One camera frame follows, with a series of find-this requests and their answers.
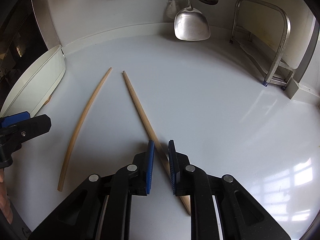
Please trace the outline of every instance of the white countertop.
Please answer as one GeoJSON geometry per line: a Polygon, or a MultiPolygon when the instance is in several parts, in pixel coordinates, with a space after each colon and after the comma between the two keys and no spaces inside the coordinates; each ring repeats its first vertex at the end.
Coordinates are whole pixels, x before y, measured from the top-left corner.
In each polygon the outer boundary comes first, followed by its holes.
{"type": "MultiPolygon", "coordinates": [[[[123,70],[164,148],[173,139],[207,174],[232,174],[293,240],[302,236],[320,209],[319,110],[289,100],[278,86],[265,88],[236,45],[161,36],[107,41],[66,56],[66,73],[38,113],[51,118],[50,132],[24,143],[5,170],[9,195],[31,230],[87,176],[113,174],[146,150],[123,70]],[[111,66],[58,192],[72,132],[111,66]]],[[[130,237],[190,239],[190,217],[158,158],[151,194],[132,199],[130,237]]]]}

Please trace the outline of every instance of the white wall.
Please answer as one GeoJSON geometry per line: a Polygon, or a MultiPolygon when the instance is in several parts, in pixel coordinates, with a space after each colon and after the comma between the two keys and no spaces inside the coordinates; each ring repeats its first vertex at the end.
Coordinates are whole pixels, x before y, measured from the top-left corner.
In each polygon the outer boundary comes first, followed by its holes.
{"type": "MultiPolygon", "coordinates": [[[[165,16],[168,0],[47,0],[63,46],[83,37],[138,24],[170,22],[165,16]]],[[[179,0],[181,8],[187,0],[179,0]]],[[[193,0],[209,24],[232,27],[236,0],[219,0],[215,6],[193,0]]]]}
{"type": "MultiPolygon", "coordinates": [[[[263,0],[279,6],[288,15],[291,32],[283,59],[297,68],[306,52],[313,32],[315,17],[303,0],[263,0]]],[[[279,46],[284,21],[279,12],[244,1],[239,12],[239,25],[251,31],[274,51],[279,46]]]]}

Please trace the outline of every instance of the white surface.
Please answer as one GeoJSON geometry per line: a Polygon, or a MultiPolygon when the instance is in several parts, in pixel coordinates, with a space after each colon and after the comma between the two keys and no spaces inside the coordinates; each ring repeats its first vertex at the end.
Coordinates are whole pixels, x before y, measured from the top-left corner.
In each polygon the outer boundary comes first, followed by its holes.
{"type": "MultiPolygon", "coordinates": [[[[173,21],[165,16],[168,0],[47,0],[62,46],[117,28],[173,21]]],[[[187,0],[178,0],[180,7],[187,0]]],[[[210,6],[192,0],[210,25],[231,29],[236,0],[219,0],[210,6]]]]}
{"type": "Polygon", "coordinates": [[[65,71],[61,45],[57,45],[41,55],[21,75],[8,94],[0,116],[28,111],[34,117],[57,87],[65,71]]]}
{"type": "MultiPolygon", "coordinates": [[[[315,17],[303,0],[263,0],[279,6],[290,19],[291,32],[282,58],[296,69],[311,39],[315,17]]],[[[246,28],[277,50],[284,23],[281,14],[263,5],[243,1],[240,6],[238,25],[246,28]]]]}
{"type": "MultiPolygon", "coordinates": [[[[126,70],[163,147],[208,174],[232,174],[299,239],[320,209],[320,115],[264,87],[242,50],[227,41],[141,36],[66,56],[64,78],[38,114],[49,133],[24,143],[5,170],[9,195],[34,229],[92,173],[115,173],[146,150],[148,137],[125,86],[126,70]],[[64,191],[57,191],[68,142],[96,85],[104,83],[80,131],[64,191]]],[[[190,239],[190,217],[155,158],[151,194],[132,200],[131,240],[190,239]]]]}

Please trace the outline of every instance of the black clamp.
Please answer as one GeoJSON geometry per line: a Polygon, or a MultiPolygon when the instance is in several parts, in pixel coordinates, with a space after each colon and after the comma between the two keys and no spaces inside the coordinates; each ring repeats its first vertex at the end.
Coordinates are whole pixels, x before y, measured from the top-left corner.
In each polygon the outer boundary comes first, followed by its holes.
{"type": "Polygon", "coordinates": [[[169,142],[173,194],[190,195],[191,240],[290,240],[272,216],[231,175],[207,175],[190,165],[185,154],[177,153],[169,142]],[[217,203],[218,228],[214,201],[217,203]]]}
{"type": "Polygon", "coordinates": [[[29,240],[128,240],[132,195],[150,193],[154,142],[115,174],[92,174],[30,235],[29,240]]]}
{"type": "Polygon", "coordinates": [[[23,112],[0,118],[0,169],[12,164],[11,154],[21,148],[21,143],[49,132],[50,127],[46,114],[30,118],[23,112]]]}

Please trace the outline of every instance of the metal rack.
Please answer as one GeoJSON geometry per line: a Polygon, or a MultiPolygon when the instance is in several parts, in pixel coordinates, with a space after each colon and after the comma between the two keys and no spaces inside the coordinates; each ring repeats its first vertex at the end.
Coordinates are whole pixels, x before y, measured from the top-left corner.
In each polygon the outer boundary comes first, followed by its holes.
{"type": "Polygon", "coordinates": [[[260,73],[264,77],[264,81],[263,81],[264,86],[268,86],[269,83],[272,83],[272,84],[280,85],[281,88],[284,90],[295,73],[295,69],[291,68],[282,59],[282,55],[284,53],[287,40],[290,35],[290,28],[291,28],[290,20],[287,14],[284,12],[284,10],[282,10],[280,7],[268,2],[261,1],[261,0],[237,0],[236,6],[235,6],[235,14],[234,14],[230,43],[233,43],[235,41],[236,43],[239,44],[239,46],[242,48],[242,50],[245,52],[248,58],[253,62],[253,64],[257,67],[257,69],[260,71],[260,73]],[[252,43],[252,33],[250,31],[237,25],[239,8],[242,1],[258,3],[280,12],[284,20],[284,28],[283,28],[278,49],[273,59],[270,59],[267,55],[265,55],[261,50],[259,50],[252,43]],[[236,31],[247,33],[249,38],[248,39],[236,38],[235,37],[236,31]]]}

